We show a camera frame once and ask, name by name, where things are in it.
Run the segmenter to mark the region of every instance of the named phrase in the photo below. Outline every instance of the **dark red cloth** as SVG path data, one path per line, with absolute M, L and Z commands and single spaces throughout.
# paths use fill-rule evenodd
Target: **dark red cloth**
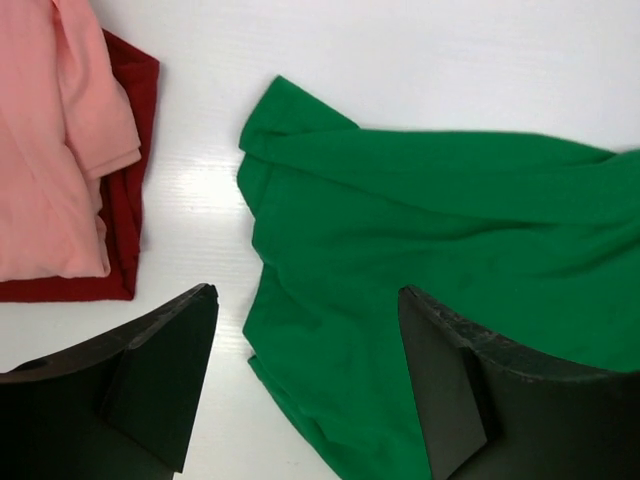
M 124 87 L 140 135 L 142 159 L 102 180 L 111 274 L 106 278 L 60 277 L 0 283 L 1 302 L 78 302 L 131 300 L 136 291 L 142 181 L 149 163 L 160 63 L 153 57 L 105 31 L 113 74 Z

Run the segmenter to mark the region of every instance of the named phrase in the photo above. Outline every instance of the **pink shirt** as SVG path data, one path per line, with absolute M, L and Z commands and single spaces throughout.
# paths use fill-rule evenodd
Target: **pink shirt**
M 0 281 L 104 277 L 100 177 L 140 158 L 88 0 L 0 1 Z

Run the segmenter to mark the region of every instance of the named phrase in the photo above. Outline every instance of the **cloth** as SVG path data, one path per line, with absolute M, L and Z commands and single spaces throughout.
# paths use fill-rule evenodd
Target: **cloth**
M 0 2 L 0 281 L 104 277 L 100 177 L 140 159 L 87 0 Z
M 117 36 L 104 32 L 113 75 L 126 91 L 138 134 L 141 160 L 102 180 L 106 245 L 111 273 L 106 278 L 43 278 L 0 283 L 0 301 L 54 302 L 131 300 L 135 295 L 140 233 L 142 182 L 151 154 L 160 64 Z
M 264 263 L 250 364 L 340 478 L 430 478 L 403 286 L 551 355 L 640 367 L 640 151 L 365 130 L 283 78 L 240 146 Z

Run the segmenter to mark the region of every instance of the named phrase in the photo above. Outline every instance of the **tabletop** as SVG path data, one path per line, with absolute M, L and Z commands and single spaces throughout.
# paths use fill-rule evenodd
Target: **tabletop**
M 336 476 L 248 367 L 261 262 L 235 183 L 240 130 L 281 74 L 360 125 L 640 142 L 636 0 L 92 0 L 162 62 L 133 302 L 1 304 L 0 372 L 213 283 L 218 331 L 185 480 Z

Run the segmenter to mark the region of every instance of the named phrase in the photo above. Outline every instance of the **green cloth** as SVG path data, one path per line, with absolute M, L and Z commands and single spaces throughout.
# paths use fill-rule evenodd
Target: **green cloth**
M 341 478 L 430 478 L 397 321 L 407 284 L 543 352 L 640 367 L 640 152 L 365 130 L 283 78 L 240 146 L 264 262 L 250 362 Z

